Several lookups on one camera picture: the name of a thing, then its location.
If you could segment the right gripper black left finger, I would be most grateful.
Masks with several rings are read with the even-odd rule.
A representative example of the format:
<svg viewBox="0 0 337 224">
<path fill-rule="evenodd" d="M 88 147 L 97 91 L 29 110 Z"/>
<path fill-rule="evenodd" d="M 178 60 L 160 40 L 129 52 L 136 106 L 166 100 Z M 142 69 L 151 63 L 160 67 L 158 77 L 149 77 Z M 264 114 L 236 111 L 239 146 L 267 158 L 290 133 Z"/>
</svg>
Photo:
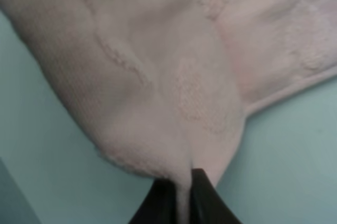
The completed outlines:
<svg viewBox="0 0 337 224">
<path fill-rule="evenodd" d="M 129 224 L 176 223 L 176 190 L 169 180 L 154 180 L 144 201 Z"/>
</svg>

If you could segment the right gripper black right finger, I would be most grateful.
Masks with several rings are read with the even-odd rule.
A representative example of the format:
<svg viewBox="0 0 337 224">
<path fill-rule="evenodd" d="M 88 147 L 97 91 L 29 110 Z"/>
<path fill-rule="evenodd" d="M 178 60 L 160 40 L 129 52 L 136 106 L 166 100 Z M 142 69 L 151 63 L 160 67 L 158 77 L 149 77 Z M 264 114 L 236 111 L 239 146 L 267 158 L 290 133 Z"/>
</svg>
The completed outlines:
<svg viewBox="0 0 337 224">
<path fill-rule="evenodd" d="M 218 195 L 203 169 L 192 169 L 190 223 L 241 224 Z"/>
</svg>

